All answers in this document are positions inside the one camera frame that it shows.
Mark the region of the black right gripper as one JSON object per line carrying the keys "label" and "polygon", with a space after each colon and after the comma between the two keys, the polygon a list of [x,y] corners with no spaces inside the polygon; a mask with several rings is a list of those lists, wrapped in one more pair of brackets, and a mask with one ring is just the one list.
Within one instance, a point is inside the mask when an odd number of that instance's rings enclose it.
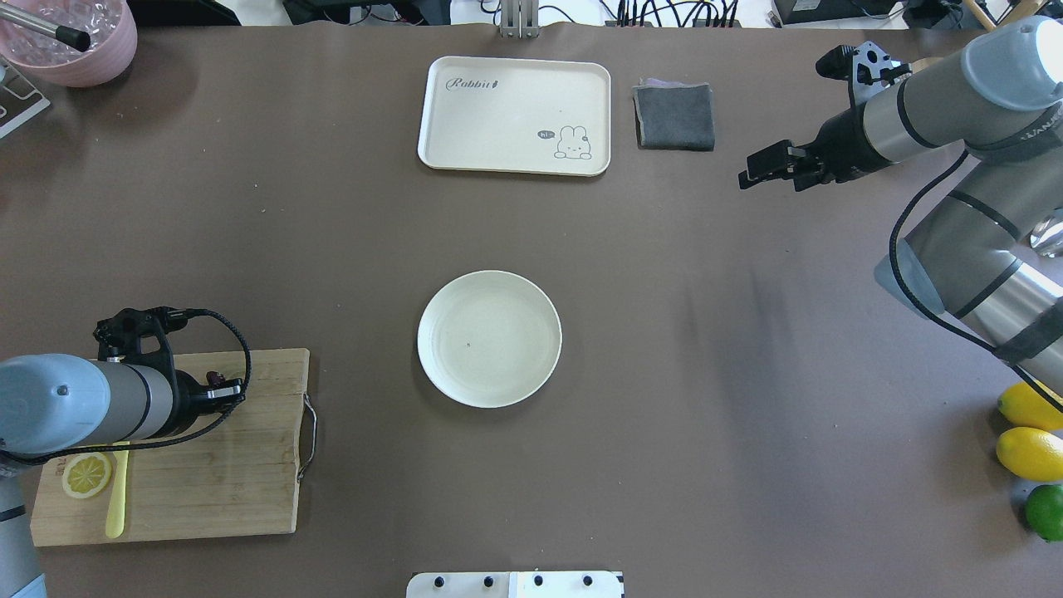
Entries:
{"label": "black right gripper", "polygon": [[828,183],[844,183],[873,173],[873,151],[863,129],[863,109],[850,107],[821,125],[815,139],[798,147],[779,140],[752,153],[739,188],[774,180],[791,181],[795,192]]}

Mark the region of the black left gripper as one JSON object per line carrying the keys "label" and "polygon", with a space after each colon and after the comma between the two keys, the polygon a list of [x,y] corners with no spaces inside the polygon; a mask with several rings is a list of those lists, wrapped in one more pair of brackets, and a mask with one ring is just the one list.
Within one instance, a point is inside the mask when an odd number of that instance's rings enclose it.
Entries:
{"label": "black left gripper", "polygon": [[221,380],[202,386],[192,375],[176,370],[175,381],[174,409],[169,418],[170,438],[189,430],[198,418],[217,413],[218,406],[244,401],[243,379]]}

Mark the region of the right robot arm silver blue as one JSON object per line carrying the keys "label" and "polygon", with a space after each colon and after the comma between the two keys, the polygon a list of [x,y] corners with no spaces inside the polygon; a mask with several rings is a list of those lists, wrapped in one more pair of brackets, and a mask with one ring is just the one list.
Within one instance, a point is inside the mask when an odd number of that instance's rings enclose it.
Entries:
{"label": "right robot arm silver blue", "polygon": [[790,180],[802,192],[964,144],[976,166],[904,238],[892,233],[877,279],[1056,393],[1061,288],[1013,250],[1061,207],[1061,37],[1060,20],[1029,16],[921,71],[873,42],[838,46],[816,71],[847,82],[848,109],[808,144],[752,153],[739,175],[741,189]]}

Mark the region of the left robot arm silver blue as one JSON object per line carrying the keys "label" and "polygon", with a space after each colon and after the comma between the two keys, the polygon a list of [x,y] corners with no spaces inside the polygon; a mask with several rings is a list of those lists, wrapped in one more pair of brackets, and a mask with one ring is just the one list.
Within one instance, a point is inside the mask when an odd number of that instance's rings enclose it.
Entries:
{"label": "left robot arm silver blue", "polygon": [[227,411],[243,379],[199,383],[171,362],[161,368],[74,355],[23,355],[1,366],[2,594],[43,597],[45,576],[18,478],[61,451],[126,440],[134,448],[171,438],[196,418]]}

